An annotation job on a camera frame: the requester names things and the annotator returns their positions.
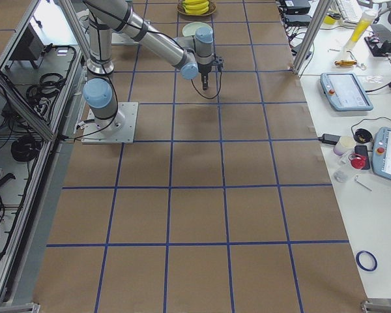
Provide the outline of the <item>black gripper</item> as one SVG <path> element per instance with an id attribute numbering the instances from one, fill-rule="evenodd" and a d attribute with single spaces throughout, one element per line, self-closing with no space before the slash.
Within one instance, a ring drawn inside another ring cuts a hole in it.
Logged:
<path id="1" fill-rule="evenodd" d="M 213 67 L 216 67 L 218 72 L 222 72 L 224 58 L 217 55 L 202 57 L 197 65 L 198 71 L 201 74 L 202 89 L 207 90 L 209 88 L 209 73 L 212 71 Z"/>

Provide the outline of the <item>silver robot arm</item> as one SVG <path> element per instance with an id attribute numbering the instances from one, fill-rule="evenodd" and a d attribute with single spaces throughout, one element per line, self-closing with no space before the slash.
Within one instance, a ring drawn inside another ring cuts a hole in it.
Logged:
<path id="1" fill-rule="evenodd" d="M 89 10 L 90 57 L 87 60 L 89 81 L 83 96 L 94 114 L 100 132 L 113 130 L 121 122 L 120 106 L 111 82 L 114 70 L 111 38 L 124 33 L 133 41 L 166 60 L 186 80 L 201 77 L 202 88 L 208 88 L 213 67 L 222 69 L 222 58 L 213 52 L 213 31 L 200 27 L 195 34 L 172 38 L 146 22 L 126 1 L 86 1 Z"/>

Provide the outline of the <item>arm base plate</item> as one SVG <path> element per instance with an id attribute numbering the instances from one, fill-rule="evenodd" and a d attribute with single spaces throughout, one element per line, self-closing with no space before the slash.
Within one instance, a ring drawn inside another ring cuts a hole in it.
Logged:
<path id="1" fill-rule="evenodd" d="M 87 123 L 83 129 L 83 137 L 80 138 L 83 144 L 111 144 L 111 143 L 133 143 L 138 116 L 137 102 L 120 102 L 114 122 L 110 123 L 99 119 Z"/>

